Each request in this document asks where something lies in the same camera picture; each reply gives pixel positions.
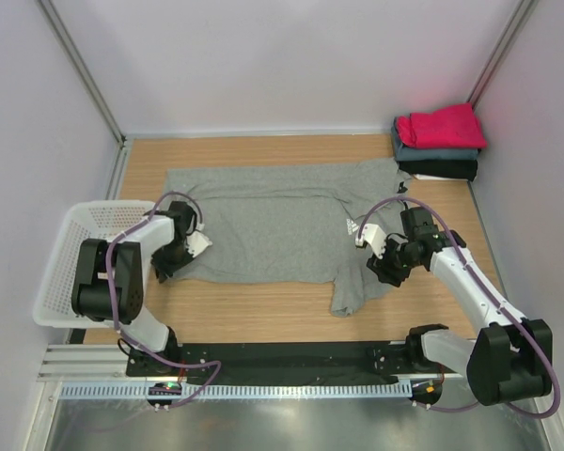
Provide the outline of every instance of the white logo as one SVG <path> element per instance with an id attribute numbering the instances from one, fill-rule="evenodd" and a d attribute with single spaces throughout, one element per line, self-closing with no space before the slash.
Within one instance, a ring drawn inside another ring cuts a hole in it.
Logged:
<path id="1" fill-rule="evenodd" d="M 359 225 L 353 222 L 353 219 L 347 219 L 347 233 L 352 235 L 359 229 Z"/>

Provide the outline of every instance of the robotic arm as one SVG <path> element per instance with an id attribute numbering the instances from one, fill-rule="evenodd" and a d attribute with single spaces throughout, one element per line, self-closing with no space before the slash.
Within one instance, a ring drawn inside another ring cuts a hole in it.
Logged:
<path id="1" fill-rule="evenodd" d="M 186 266 L 212 243 L 200 230 L 196 213 L 185 202 L 174 201 L 158 210 L 142 228 L 115 246 L 112 266 L 121 330 L 167 360 L 180 360 L 178 340 L 143 305 L 152 266 L 160 282 Z M 77 259 L 71 307 L 76 315 L 112 323 L 113 311 L 106 278 L 110 240 L 87 239 Z"/>
<path id="2" fill-rule="evenodd" d="M 356 239 L 358 247 L 366 243 L 373 250 L 368 268 L 378 280 L 399 287 L 413 268 L 423 266 L 449 288 L 478 333 L 476 343 L 436 324 L 414 328 L 407 341 L 414 358 L 444 365 L 467 378 L 478 402 L 489 406 L 529 397 L 548 395 L 552 383 L 546 369 L 531 346 L 488 295 L 453 248 L 446 232 L 434 224 L 431 214 L 410 208 L 401 214 L 405 236 L 386 235 L 375 224 L 366 224 Z M 466 264 L 507 310 L 533 336 L 549 361 L 552 360 L 552 332 L 542 319 L 529 320 L 511 305 L 485 277 L 474 262 L 465 242 L 455 231 Z"/>

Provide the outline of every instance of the stack of folded clothes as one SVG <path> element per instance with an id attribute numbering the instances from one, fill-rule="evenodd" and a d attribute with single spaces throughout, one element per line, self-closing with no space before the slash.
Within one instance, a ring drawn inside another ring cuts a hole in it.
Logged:
<path id="1" fill-rule="evenodd" d="M 399 169 L 445 179 L 474 180 L 478 153 L 487 146 L 469 103 L 397 117 L 391 138 Z"/>

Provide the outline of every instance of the wooden table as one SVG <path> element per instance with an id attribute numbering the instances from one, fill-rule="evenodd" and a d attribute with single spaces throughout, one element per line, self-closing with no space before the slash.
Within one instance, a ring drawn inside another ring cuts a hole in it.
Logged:
<path id="1" fill-rule="evenodd" d="M 387 135 L 136 140 L 120 198 L 156 200 L 168 168 L 352 163 L 390 156 Z M 431 205 L 459 231 L 479 267 L 498 286 L 467 183 L 413 180 L 408 195 Z M 159 285 L 153 277 L 145 303 L 182 343 L 401 340 L 410 327 L 436 322 L 475 336 L 453 296 L 422 268 L 401 288 L 367 302 L 349 318 L 330 314 L 332 292 L 332 283 L 184 280 Z M 85 343 L 114 343 L 116 338 L 113 331 L 94 329 L 88 330 Z"/>

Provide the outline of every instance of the blue folded shirt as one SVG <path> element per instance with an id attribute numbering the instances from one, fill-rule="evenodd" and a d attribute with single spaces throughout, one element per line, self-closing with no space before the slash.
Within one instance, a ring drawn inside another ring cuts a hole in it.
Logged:
<path id="1" fill-rule="evenodd" d="M 395 123 L 393 123 L 391 128 L 391 141 L 395 151 L 395 160 L 398 162 L 421 162 L 425 160 L 472 161 L 478 157 L 477 148 L 408 148 L 401 141 Z"/>

